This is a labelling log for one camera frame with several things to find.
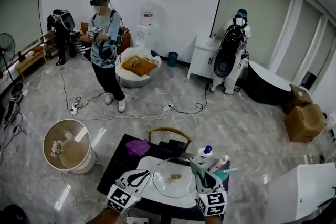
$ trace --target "black table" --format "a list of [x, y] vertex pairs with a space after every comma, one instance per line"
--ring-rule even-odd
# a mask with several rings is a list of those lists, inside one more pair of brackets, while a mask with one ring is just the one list
[[[174, 151], [152, 143], [149, 143], [151, 147], [143, 156], [130, 156], [128, 154], [128, 149], [126, 148], [126, 143], [133, 140], [140, 140], [140, 139], [124, 134], [97, 187], [97, 191], [99, 191], [100, 193], [103, 193], [107, 196], [112, 184], [117, 179], [119, 179], [120, 176], [126, 171], [136, 170], [139, 161], [143, 157], [152, 156], [155, 158], [165, 160], [170, 157], [182, 157], [185, 159], [190, 159], [190, 157], [193, 156], [193, 154], [190, 153]], [[226, 170], [229, 168], [230, 168], [230, 162], [227, 162], [220, 170]], [[223, 187], [225, 188], [226, 192], [228, 192], [228, 184], [229, 184], [229, 177], [227, 177], [227, 179], [223, 181]], [[160, 202], [152, 201], [146, 198], [141, 198], [141, 200], [135, 205], [135, 207], [157, 215], [169, 216], [171, 218], [204, 221], [204, 216], [197, 205], [191, 208], [181, 208], [162, 204]]]
[[248, 62], [244, 90], [257, 103], [270, 105], [283, 103], [291, 92], [289, 81], [253, 61]]

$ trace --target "gray t-shirt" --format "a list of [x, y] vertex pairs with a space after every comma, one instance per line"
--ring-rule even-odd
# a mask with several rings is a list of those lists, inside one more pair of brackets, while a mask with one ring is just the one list
[[116, 65], [117, 49], [121, 47], [119, 35], [121, 16], [114, 12], [110, 22], [111, 12], [106, 18], [101, 18], [97, 13], [94, 21], [94, 16], [91, 18], [88, 29], [92, 31], [94, 27], [101, 27], [102, 33], [110, 38], [110, 41], [97, 41], [91, 46], [91, 62], [102, 68], [113, 68]]

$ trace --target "sink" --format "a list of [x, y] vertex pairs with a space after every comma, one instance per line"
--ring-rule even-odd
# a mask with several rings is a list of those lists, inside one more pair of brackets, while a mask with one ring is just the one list
[[148, 170], [151, 173], [141, 197], [182, 208], [196, 205], [196, 181], [190, 165], [176, 163], [176, 159], [178, 158], [164, 161], [147, 156], [140, 160], [137, 169]]

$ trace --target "cardboard box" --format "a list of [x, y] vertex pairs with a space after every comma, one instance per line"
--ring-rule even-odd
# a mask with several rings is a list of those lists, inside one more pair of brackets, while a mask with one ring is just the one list
[[292, 84], [290, 87], [292, 89], [290, 96], [281, 105], [285, 114], [291, 112], [295, 106], [305, 107], [306, 105], [313, 104], [313, 101], [311, 100], [309, 93], [306, 90]]
[[302, 108], [295, 106], [285, 117], [285, 126], [291, 142], [310, 142], [319, 135], [324, 126], [324, 115], [317, 104]]

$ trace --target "marble floor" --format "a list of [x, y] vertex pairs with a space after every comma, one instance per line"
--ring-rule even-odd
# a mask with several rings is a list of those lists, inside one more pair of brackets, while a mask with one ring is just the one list
[[[95, 151], [101, 165], [95, 165], [87, 174], [64, 174], [71, 187], [65, 188], [60, 171], [45, 161], [42, 143], [47, 130], [57, 121], [71, 118], [66, 108], [65, 93], [60, 68], [56, 60], [41, 64], [26, 75], [26, 96], [20, 104], [23, 128], [3, 151], [0, 165], [0, 209], [15, 203], [27, 213], [31, 223], [86, 223], [105, 207], [105, 196], [96, 191], [110, 158], [124, 133], [146, 138], [146, 130], [154, 126], [178, 128], [194, 138], [188, 152], [195, 153], [205, 145], [213, 147], [214, 156], [230, 156], [232, 167], [239, 171], [230, 175], [228, 207], [224, 223], [262, 223], [267, 203], [267, 183], [283, 173], [304, 163], [303, 155], [311, 153], [318, 162], [319, 154], [328, 147], [329, 133], [323, 133], [309, 144], [290, 143], [283, 123], [281, 108], [258, 104], [241, 90], [234, 95], [224, 95], [221, 87], [207, 92], [207, 106], [196, 115], [170, 111], [163, 119], [108, 119], [90, 107], [78, 111], [77, 118], [89, 129], [91, 140], [96, 140]], [[204, 103], [206, 79], [192, 76], [186, 79], [188, 67], [170, 68], [165, 62], [161, 75], [141, 90], [171, 93], [174, 107], [195, 112], [195, 103]], [[63, 71], [68, 102], [77, 96], [86, 102], [103, 92], [92, 66], [76, 57], [69, 60]], [[171, 103], [167, 94], [152, 94], [125, 89], [127, 111], [123, 116], [162, 115], [163, 107]], [[91, 101], [91, 106], [112, 115], [120, 115], [117, 103], [107, 106], [105, 95]], [[6, 129], [7, 140], [12, 129]], [[172, 223], [187, 223], [173, 219]]]

